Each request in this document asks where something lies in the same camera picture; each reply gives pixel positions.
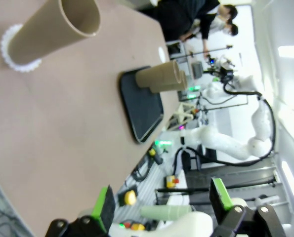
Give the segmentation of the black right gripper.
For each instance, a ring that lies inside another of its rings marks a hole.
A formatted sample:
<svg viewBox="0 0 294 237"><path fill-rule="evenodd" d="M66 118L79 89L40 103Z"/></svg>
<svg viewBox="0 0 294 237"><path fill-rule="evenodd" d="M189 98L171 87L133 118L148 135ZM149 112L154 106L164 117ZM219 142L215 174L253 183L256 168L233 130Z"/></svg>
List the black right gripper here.
<svg viewBox="0 0 294 237"><path fill-rule="evenodd" d="M219 78L222 83L228 83L234 78L234 71L232 69L220 69Z"/></svg>

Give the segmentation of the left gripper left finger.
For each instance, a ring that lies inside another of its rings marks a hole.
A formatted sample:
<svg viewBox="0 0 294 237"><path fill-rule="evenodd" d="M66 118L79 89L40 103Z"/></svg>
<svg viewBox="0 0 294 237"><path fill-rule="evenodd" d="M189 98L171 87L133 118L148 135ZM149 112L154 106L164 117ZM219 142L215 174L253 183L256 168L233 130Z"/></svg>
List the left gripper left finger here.
<svg viewBox="0 0 294 237"><path fill-rule="evenodd" d="M111 186L101 189L94 208L89 214L73 222L54 219L46 232L47 237L108 237L113 223L115 199Z"/></svg>

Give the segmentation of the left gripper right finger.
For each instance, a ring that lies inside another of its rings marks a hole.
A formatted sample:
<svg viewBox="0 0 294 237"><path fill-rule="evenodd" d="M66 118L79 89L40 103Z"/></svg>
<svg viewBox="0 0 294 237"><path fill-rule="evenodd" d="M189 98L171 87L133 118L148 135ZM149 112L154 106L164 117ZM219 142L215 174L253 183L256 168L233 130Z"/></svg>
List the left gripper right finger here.
<svg viewBox="0 0 294 237"><path fill-rule="evenodd" d="M258 206L255 210L242 205L234 205L220 178L212 178L209 199L218 223L212 237L285 237L285 231L274 208Z"/></svg>

